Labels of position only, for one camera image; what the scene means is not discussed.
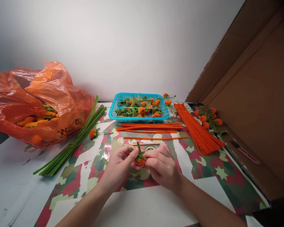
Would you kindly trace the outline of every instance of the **hand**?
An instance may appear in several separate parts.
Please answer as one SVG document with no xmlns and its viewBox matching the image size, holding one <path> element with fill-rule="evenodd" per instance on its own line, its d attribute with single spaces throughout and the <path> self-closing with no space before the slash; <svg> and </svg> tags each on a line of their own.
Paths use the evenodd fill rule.
<svg viewBox="0 0 284 227">
<path fill-rule="evenodd" d="M 132 146 L 125 145 L 116 150 L 110 157 L 104 174 L 98 183 L 104 190 L 113 193 L 124 180 L 129 167 L 139 154 L 137 147 L 133 151 L 129 149 L 130 147 Z"/>
<path fill-rule="evenodd" d="M 176 192 L 181 185 L 180 174 L 176 162 L 171 155 L 167 144 L 160 144 L 160 147 L 153 151 L 146 151 L 146 166 L 149 166 L 152 177 L 163 187 Z"/>
</svg>

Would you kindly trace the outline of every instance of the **orange pom pom flower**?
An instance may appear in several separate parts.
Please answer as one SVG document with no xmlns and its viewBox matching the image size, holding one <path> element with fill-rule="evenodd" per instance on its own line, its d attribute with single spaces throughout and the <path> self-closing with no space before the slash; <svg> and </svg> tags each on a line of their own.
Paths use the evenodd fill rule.
<svg viewBox="0 0 284 227">
<path fill-rule="evenodd" d="M 91 132 L 89 133 L 89 137 L 91 139 L 97 138 L 98 137 L 98 129 L 96 129 L 96 130 L 92 129 Z"/>
<path fill-rule="evenodd" d="M 166 100 L 164 103 L 165 103 L 165 105 L 170 105 L 171 104 L 171 100 Z"/>
<path fill-rule="evenodd" d="M 213 116 L 213 117 L 210 117 L 210 118 L 211 118 L 211 119 L 215 119 L 215 118 L 217 118 L 217 115 L 214 114 L 214 116 Z"/>
<path fill-rule="evenodd" d="M 154 116 L 155 116 L 155 117 L 161 117 L 161 114 L 159 114 L 158 112 L 155 112 L 155 113 L 154 113 Z"/>
<path fill-rule="evenodd" d="M 217 112 L 217 110 L 216 110 L 215 108 L 213 108 L 213 107 L 212 107 L 212 108 L 209 108 L 209 109 L 212 111 L 212 112 L 211 112 L 212 114 L 213 114 L 213 113 L 215 114 L 215 113 Z"/>
<path fill-rule="evenodd" d="M 203 122 L 202 125 L 205 129 L 209 129 L 209 123 L 208 122 Z"/>
<path fill-rule="evenodd" d="M 223 124 L 223 121 L 220 118 L 217 118 L 214 120 L 214 122 L 217 121 L 218 122 L 218 126 Z"/>
<path fill-rule="evenodd" d="M 138 112 L 139 112 L 139 114 L 145 113 L 145 108 L 144 108 L 144 107 L 141 107 Z"/>
<path fill-rule="evenodd" d="M 201 122 L 206 122 L 207 121 L 207 117 L 206 116 L 201 116 L 200 118 L 199 118 L 199 120 L 201 121 Z"/>
</svg>

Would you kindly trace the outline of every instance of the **white table surface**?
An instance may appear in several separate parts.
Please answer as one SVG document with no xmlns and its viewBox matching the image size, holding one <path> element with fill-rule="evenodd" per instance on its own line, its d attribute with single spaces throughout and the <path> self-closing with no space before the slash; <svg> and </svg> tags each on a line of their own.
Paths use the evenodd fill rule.
<svg viewBox="0 0 284 227">
<path fill-rule="evenodd" d="M 66 164 L 53 177 L 43 178 L 33 172 L 54 158 L 71 139 L 47 148 L 40 156 L 41 150 L 25 152 L 27 144 L 12 137 L 0 145 L 0 227 L 34 226 Z"/>
</svg>

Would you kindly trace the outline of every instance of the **pink scissors handle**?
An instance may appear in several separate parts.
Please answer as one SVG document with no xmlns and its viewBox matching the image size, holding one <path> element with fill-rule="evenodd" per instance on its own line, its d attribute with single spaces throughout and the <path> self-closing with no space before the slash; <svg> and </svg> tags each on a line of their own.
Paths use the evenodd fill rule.
<svg viewBox="0 0 284 227">
<path fill-rule="evenodd" d="M 238 148 L 239 151 L 241 151 L 246 157 L 248 157 L 254 164 L 257 165 L 261 165 L 262 163 L 256 159 L 255 157 L 253 157 L 251 154 L 249 154 L 246 150 L 244 150 L 243 148 L 239 147 Z"/>
</svg>

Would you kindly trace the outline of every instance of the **wooden stick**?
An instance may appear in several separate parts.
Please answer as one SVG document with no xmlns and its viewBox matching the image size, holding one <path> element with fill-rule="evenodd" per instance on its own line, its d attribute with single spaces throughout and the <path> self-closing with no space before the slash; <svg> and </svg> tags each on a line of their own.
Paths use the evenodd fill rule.
<svg viewBox="0 0 284 227">
<path fill-rule="evenodd" d="M 146 146 L 146 145 L 159 145 L 160 143 L 140 143 L 140 146 Z"/>
</svg>

